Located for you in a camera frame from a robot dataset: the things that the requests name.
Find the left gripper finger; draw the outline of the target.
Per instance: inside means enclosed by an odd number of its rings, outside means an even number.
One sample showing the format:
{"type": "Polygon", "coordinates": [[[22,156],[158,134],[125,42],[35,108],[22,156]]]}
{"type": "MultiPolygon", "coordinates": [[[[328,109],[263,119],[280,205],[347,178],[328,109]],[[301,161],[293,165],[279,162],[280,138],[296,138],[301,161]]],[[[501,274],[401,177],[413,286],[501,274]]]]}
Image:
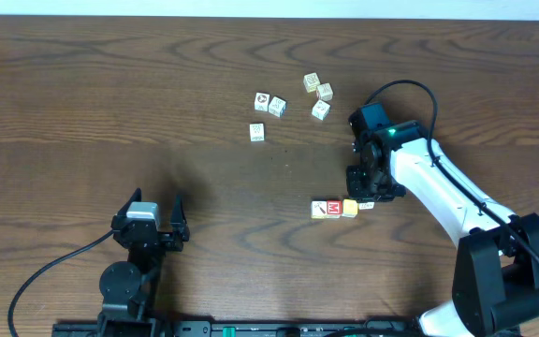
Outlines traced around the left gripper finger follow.
{"type": "Polygon", "coordinates": [[[133,202],[141,202],[141,189],[137,188],[123,207],[117,212],[118,216],[126,216],[133,202]]]}
{"type": "Polygon", "coordinates": [[[186,217],[183,211],[182,197],[177,195],[170,215],[170,224],[174,230],[186,230],[186,217]]]}

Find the green number seven block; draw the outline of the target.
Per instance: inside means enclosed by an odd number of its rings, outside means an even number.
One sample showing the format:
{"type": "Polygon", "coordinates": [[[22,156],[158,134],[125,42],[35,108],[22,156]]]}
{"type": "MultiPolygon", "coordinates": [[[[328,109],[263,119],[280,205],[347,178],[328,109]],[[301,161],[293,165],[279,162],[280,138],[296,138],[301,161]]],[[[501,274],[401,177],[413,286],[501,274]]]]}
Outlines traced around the green number seven block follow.
{"type": "Polygon", "coordinates": [[[360,210],[371,210],[374,208],[374,202],[363,202],[358,203],[358,208],[360,210]]]}

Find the yellow top wooden block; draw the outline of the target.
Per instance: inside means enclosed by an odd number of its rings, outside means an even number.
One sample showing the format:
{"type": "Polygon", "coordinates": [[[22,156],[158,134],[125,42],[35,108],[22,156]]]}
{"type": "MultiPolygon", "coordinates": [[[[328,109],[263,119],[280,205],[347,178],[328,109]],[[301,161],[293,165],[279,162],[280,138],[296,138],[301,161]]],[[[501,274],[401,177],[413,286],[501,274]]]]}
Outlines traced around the yellow top wooden block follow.
{"type": "Polygon", "coordinates": [[[342,217],[355,218],[358,214],[358,203],[353,199],[342,201],[342,217]]]}

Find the red letter M block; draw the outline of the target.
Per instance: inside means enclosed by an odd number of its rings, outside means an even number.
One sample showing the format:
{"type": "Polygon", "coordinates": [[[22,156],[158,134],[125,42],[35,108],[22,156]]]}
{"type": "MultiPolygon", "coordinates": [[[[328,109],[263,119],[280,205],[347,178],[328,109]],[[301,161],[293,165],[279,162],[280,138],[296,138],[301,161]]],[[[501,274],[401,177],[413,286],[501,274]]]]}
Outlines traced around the red letter M block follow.
{"type": "Polygon", "coordinates": [[[342,216],[342,202],[340,200],[327,201],[327,218],[338,219],[342,216]]]}

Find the hammer picture yellow block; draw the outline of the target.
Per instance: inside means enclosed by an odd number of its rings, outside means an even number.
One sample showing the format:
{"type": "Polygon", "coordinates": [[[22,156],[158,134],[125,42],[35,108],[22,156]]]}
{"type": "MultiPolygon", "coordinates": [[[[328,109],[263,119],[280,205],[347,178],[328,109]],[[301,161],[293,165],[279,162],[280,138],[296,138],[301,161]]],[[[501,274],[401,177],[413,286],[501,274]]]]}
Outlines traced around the hammer picture yellow block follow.
{"type": "Polygon", "coordinates": [[[311,202],[312,219],[324,219],[328,216],[327,203],[324,200],[313,200],[311,202]]]}

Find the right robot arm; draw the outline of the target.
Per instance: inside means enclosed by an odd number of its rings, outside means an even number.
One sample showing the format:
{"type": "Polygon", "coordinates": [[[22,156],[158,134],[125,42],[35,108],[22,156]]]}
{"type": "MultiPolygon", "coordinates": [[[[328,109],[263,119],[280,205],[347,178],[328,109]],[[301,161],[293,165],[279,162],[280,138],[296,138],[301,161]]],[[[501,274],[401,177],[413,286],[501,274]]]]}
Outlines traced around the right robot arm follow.
{"type": "Polygon", "coordinates": [[[349,196],[388,202],[411,192],[457,248],[451,299],[417,319],[424,336],[497,336],[539,317],[539,215],[493,200],[417,121],[350,119],[359,163],[349,196]]]}

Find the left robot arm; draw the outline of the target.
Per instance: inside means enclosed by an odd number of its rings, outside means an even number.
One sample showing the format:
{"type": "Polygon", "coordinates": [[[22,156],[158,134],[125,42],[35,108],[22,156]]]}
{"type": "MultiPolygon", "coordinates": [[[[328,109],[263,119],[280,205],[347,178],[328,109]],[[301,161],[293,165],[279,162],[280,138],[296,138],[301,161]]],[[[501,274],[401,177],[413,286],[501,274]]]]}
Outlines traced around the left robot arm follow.
{"type": "Polygon", "coordinates": [[[190,239],[182,198],[175,197],[169,224],[161,229],[159,207],[142,200],[140,189],[112,217],[113,239],[128,251],[99,280],[103,296],[97,336],[166,336],[171,325],[153,311],[166,254],[180,252],[190,239]]]}

